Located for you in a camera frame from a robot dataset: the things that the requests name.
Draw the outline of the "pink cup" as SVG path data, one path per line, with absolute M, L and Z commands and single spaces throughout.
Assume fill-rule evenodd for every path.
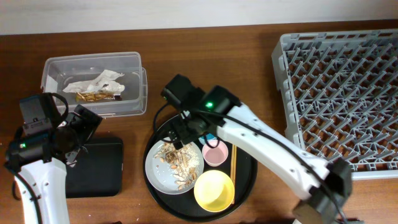
M 210 140 L 208 142 L 210 147 L 205 144 L 202 147 L 202 155 L 205 162 L 212 167 L 217 167 L 224 163 L 228 158 L 228 147 L 221 140 Z

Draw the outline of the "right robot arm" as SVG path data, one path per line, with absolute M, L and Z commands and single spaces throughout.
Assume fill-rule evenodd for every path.
M 162 97 L 177 111 L 187 111 L 170 132 L 184 144 L 211 133 L 248 153 L 283 180 L 300 199 L 293 209 L 299 223 L 347 223 L 343 206 L 352 193 L 350 165 L 328 162 L 305 152 L 263 123 L 227 89 L 205 93 L 194 86 L 165 87 Z

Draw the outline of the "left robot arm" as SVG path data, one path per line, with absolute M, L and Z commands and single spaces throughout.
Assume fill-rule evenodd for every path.
M 6 169 L 20 189 L 26 223 L 69 223 L 66 162 L 83 149 L 102 118 L 78 105 L 58 112 L 55 106 L 23 106 L 24 124 L 6 151 Z

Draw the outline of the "gold snack wrapper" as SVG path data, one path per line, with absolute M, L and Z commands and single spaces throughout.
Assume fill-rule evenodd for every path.
M 120 95 L 116 95 L 112 92 L 91 92 L 91 93 L 77 93 L 76 101 L 87 101 L 94 102 L 100 100 L 116 100 L 121 101 Z

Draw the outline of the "blue cup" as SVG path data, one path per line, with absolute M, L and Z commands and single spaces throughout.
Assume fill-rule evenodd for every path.
M 206 135 L 206 139 L 207 139 L 208 141 L 211 141 L 211 140 L 215 140 L 216 137 L 215 137 L 214 135 L 212 135 L 212 134 L 207 134 L 207 135 Z M 200 137 L 198 140 L 199 140 L 199 142 L 200 142 L 202 145 L 205 145 L 205 144 L 206 144 L 205 138 L 204 138 L 203 136 Z

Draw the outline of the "wooden chopstick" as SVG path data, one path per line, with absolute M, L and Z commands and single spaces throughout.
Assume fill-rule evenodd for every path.
M 235 154 L 235 164 L 234 164 L 234 189 L 236 189 L 236 158 L 237 158 L 237 147 L 236 147 L 236 154 Z
M 236 146 L 233 144 L 231 148 L 230 178 L 234 182 L 234 164 L 235 164 Z

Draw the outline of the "white tissue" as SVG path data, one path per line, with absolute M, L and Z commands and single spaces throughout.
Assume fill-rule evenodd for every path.
M 124 91 L 125 86 L 118 83 L 116 79 L 123 77 L 123 73 L 114 72 L 112 70 L 104 70 L 99 76 L 93 80 L 74 82 L 68 84 L 63 89 L 65 93 L 114 93 L 120 94 Z

